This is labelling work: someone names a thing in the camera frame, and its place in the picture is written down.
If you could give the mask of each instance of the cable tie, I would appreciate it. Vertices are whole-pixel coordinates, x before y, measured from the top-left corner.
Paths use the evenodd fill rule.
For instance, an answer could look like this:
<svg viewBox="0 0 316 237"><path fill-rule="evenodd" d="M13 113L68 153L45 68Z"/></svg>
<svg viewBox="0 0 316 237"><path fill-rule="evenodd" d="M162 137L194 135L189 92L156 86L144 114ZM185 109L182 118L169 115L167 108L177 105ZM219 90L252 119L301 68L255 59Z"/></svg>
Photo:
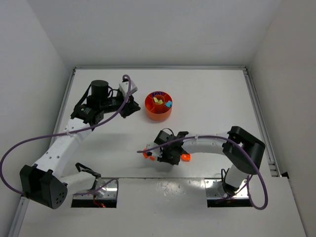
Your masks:
<svg viewBox="0 0 316 237"><path fill-rule="evenodd" d="M67 136L73 137L74 135L70 133L69 129L66 130Z"/></svg>

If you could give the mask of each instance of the white wall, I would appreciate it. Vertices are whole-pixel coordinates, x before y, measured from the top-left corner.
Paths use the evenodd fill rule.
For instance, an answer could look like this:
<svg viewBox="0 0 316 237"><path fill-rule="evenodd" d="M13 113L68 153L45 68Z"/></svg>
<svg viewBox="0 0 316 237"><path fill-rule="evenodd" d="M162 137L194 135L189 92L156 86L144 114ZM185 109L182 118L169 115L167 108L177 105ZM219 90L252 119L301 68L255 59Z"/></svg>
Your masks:
<svg viewBox="0 0 316 237"><path fill-rule="evenodd" d="M68 66L247 65L280 0L28 0Z"/></svg>
<svg viewBox="0 0 316 237"><path fill-rule="evenodd" d="M15 143L53 131L68 72L26 0L0 1L0 155ZM23 145L4 163L8 182L21 189L19 170L31 165L48 140ZM0 182L0 236L19 201Z"/></svg>
<svg viewBox="0 0 316 237"><path fill-rule="evenodd" d="M316 1L284 0L251 65L308 236L316 236Z"/></svg>

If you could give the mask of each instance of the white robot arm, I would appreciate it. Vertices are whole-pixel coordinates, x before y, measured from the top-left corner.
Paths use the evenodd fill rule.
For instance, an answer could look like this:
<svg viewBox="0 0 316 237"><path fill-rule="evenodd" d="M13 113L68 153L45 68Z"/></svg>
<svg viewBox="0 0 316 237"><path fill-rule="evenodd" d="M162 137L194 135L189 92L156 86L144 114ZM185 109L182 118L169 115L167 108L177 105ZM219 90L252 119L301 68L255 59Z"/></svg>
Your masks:
<svg viewBox="0 0 316 237"><path fill-rule="evenodd" d="M175 136L161 130L154 143L148 144L146 150L141 152L145 153L145 157L156 156L157 161L172 165L178 165L183 154L214 153L227 156L233 165L223 179L222 188L227 195L233 196L248 175L257 173L240 149L216 137L241 143L241 148L249 155L254 165L260 168L265 144L238 126L233 126L229 132L214 135L190 134L182 131Z"/></svg>
<svg viewBox="0 0 316 237"><path fill-rule="evenodd" d="M129 98L119 112L123 118L140 110L131 95L137 91L137 87L132 81L130 83ZM128 80L123 78L119 89L116 90L116 96L113 96L113 90L103 80L95 80L91 83L76 104L71 118L64 128L67 135L58 137L47 152L32 166L25 165L21 169L20 178L25 197L56 209L64 202L67 195L95 188L96 179L101 175L79 163L76 164L76 167L79 165L84 169L77 167L78 174L61 176L75 150L94 129L89 128L100 123L105 113L115 112L123 104L128 92ZM83 131L72 133L72 131L81 129Z"/></svg>

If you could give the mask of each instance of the yellow object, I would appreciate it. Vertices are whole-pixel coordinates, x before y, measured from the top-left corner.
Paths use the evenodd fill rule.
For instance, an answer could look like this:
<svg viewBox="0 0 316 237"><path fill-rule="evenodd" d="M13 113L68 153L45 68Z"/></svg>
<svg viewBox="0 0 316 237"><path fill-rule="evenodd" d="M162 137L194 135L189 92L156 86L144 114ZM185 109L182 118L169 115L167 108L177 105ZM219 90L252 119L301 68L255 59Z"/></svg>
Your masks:
<svg viewBox="0 0 316 237"><path fill-rule="evenodd" d="M154 97L154 102L155 102L156 104L159 104L159 105L161 105L161 104L163 103L162 100L158 100L156 97Z"/></svg>

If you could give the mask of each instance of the rectangular opening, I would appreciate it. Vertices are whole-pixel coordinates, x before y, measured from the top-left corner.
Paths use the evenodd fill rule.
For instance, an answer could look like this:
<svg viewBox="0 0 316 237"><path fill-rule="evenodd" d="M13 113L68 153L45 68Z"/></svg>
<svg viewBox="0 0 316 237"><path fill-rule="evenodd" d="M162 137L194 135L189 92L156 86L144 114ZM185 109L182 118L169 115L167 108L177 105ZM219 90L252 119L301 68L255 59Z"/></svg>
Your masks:
<svg viewBox="0 0 316 237"><path fill-rule="evenodd" d="M251 207L249 199L207 200L207 207Z"/></svg>
<svg viewBox="0 0 316 237"><path fill-rule="evenodd" d="M91 199L73 199L71 207L87 207L87 208L116 208L115 200L91 200Z"/></svg>
<svg viewBox="0 0 316 237"><path fill-rule="evenodd" d="M232 199L222 200L223 194L220 193L219 187L222 185L221 179L205 179L207 207L251 207L247 189L242 189Z"/></svg>
<svg viewBox="0 0 316 237"><path fill-rule="evenodd" d="M110 179L101 178L96 188L105 185ZM71 207L74 208L116 208L117 207L117 182L112 181L99 191L89 195L74 195Z"/></svg>

